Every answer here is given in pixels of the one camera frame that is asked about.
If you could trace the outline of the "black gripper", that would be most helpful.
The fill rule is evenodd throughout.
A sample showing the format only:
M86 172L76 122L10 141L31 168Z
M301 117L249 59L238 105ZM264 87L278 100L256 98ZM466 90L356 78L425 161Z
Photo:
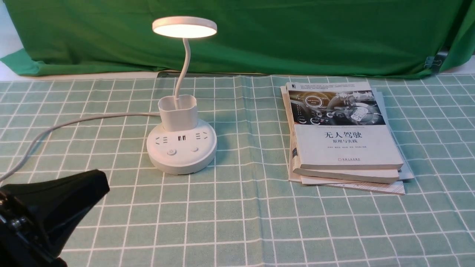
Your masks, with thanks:
M98 169L2 186L1 266L67 267L59 257L66 242L109 191L107 176Z

